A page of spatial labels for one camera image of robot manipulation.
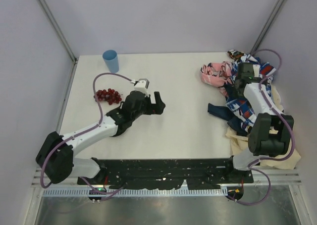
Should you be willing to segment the navy blue cloth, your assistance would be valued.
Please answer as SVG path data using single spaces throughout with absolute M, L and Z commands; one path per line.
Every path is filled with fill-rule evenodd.
M 223 119 L 226 121 L 227 125 L 233 129 L 238 136 L 247 136 L 248 133 L 242 128 L 242 120 L 239 119 L 234 113 L 226 106 L 215 106 L 213 104 L 208 104 L 208 113 Z

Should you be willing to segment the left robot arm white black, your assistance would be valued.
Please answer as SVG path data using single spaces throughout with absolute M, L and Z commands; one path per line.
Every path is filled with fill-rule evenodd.
M 103 182 L 106 177 L 105 165 L 96 158 L 77 158 L 77 154 L 104 138 L 120 136 L 142 115 L 161 115 L 165 103 L 159 92 L 155 92 L 154 97 L 155 103 L 152 103 L 149 96 L 132 91 L 119 107 L 103 115 L 101 121 L 73 133 L 50 133 L 36 156 L 36 162 L 41 167 L 41 186 L 48 188 L 44 184 L 45 176 L 51 184 L 61 183 L 68 177 Z

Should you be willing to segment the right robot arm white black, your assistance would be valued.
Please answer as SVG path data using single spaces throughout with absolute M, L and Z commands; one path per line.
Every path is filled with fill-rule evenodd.
M 256 120 L 248 137 L 248 149 L 232 157 L 233 167 L 237 170 L 249 170 L 262 160 L 283 160 L 294 151 L 288 150 L 293 143 L 294 119 L 284 115 L 277 108 L 260 78 L 260 66 L 252 63 L 240 63 L 234 84 L 234 93 L 244 97 L 250 103 Z

